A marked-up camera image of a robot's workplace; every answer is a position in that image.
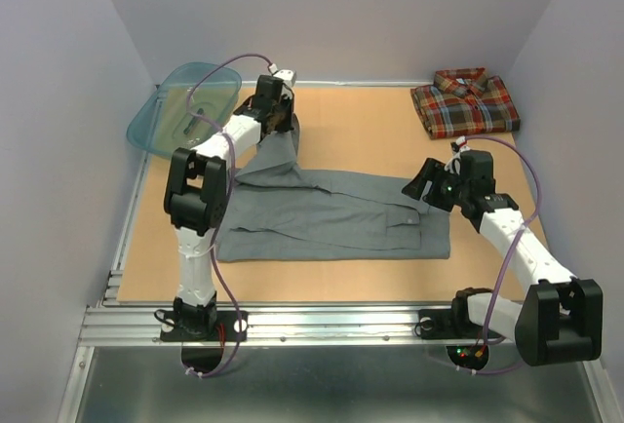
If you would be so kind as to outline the grey long sleeve shirt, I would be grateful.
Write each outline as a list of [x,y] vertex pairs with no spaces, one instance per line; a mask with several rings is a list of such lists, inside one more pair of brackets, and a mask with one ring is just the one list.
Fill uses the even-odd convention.
[[449,214],[403,194],[406,179],[305,170],[298,144],[298,129],[273,133],[238,170],[218,260],[449,258]]

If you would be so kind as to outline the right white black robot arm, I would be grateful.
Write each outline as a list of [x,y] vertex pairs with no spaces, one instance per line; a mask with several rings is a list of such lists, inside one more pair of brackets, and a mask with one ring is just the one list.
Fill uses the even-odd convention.
[[515,343],[531,366],[593,361],[602,353],[604,294],[592,279],[565,268],[530,231],[518,204],[496,190],[493,158],[455,149],[448,163],[426,159],[403,194],[445,212],[459,208],[503,258],[525,293],[522,303],[501,297],[499,286],[465,288],[449,308],[428,310],[424,339],[487,339]]

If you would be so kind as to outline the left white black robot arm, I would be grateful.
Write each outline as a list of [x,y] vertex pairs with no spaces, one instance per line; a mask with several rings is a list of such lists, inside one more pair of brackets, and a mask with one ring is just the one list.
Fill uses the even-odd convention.
[[254,93],[224,125],[214,124],[208,140],[180,147],[171,157],[164,211],[175,228],[180,275],[169,323],[183,321],[194,338],[208,338],[216,330],[214,236],[233,189],[236,157],[293,127],[295,82],[296,72],[289,69],[259,76]]

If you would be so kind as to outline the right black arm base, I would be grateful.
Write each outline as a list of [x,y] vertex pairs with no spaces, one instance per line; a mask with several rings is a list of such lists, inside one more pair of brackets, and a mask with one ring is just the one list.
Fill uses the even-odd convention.
[[492,290],[490,288],[465,288],[456,292],[448,307],[421,309],[418,313],[418,322],[414,326],[414,333],[425,340],[480,337],[483,327],[469,320],[468,298],[482,293],[492,293]]

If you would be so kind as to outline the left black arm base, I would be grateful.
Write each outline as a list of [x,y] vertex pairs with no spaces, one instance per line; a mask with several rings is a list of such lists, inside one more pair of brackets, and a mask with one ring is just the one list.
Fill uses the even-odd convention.
[[206,306],[191,306],[176,298],[173,308],[156,309],[163,342],[237,342],[247,340],[249,313],[219,309],[213,297]]

